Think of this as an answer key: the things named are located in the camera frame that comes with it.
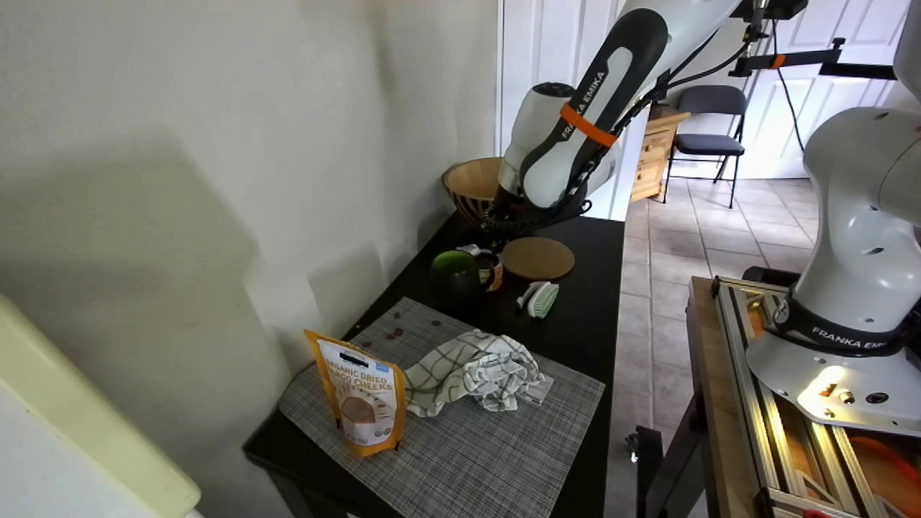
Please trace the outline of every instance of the white cloth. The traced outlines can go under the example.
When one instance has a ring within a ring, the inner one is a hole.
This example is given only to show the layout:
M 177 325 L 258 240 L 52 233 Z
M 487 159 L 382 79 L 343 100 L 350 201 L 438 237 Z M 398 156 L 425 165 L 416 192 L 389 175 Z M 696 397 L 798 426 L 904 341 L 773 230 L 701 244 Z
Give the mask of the white cloth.
M 511 336 L 467 331 L 406 369 L 408 411 L 435 417 L 445 404 L 475 397 L 487 411 L 516 411 L 519 397 L 543 404 L 553 381 Z

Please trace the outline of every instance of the wooden bowl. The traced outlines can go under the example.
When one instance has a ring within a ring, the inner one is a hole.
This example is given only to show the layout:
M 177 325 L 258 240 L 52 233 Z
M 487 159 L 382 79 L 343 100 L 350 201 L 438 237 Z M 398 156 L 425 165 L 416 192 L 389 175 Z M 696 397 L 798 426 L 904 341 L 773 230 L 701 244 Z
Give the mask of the wooden bowl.
M 488 217 L 498 195 L 500 159 L 475 159 L 449 167 L 439 175 L 444 191 L 451 195 L 467 224 L 478 224 Z

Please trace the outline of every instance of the tiled floor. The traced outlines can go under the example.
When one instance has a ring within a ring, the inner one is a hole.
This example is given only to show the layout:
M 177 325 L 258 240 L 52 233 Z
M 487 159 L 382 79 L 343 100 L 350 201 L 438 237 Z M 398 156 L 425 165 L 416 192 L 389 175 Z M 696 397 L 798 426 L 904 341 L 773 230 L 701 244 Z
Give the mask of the tiled floor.
M 667 205 L 629 205 L 608 463 L 611 518 L 637 509 L 637 467 L 625 437 L 649 426 L 667 446 L 690 397 L 690 277 L 742 277 L 752 264 L 802 270 L 808 262 L 818 228 L 808 182 L 739 182 L 736 208 L 724 205 L 729 185 L 704 179 L 673 179 Z

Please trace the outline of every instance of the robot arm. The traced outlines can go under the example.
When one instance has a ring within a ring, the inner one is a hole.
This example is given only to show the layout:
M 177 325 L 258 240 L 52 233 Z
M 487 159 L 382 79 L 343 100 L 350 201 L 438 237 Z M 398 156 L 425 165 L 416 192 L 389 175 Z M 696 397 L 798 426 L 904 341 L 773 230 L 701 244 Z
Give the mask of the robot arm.
M 578 213 L 583 185 L 649 92 L 739 0 L 629 0 L 576 90 L 543 85 L 521 105 L 503 192 L 529 211 Z
M 921 3 L 909 5 L 896 79 L 921 99 Z M 799 282 L 746 351 L 770 391 L 815 421 L 921 437 L 921 365 L 898 336 L 921 297 L 921 119 L 847 109 L 802 156 L 819 233 Z

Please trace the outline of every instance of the woven placemat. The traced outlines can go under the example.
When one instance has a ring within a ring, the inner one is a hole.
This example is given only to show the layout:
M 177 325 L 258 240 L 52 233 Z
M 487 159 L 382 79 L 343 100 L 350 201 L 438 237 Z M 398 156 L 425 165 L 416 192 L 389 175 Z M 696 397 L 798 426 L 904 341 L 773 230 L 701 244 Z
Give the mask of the woven placemat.
M 408 369 L 460 331 L 470 325 L 415 299 L 399 299 L 354 342 Z M 408 414 L 399 451 L 369 462 L 347 454 L 317 369 L 295 374 L 278 408 L 399 516 L 534 518 L 553 513 L 605 391 L 605 384 L 586 374 L 539 354 L 534 359 L 553 377 L 543 407 L 524 404 L 519 411 L 491 414 L 460 400 L 431 421 Z

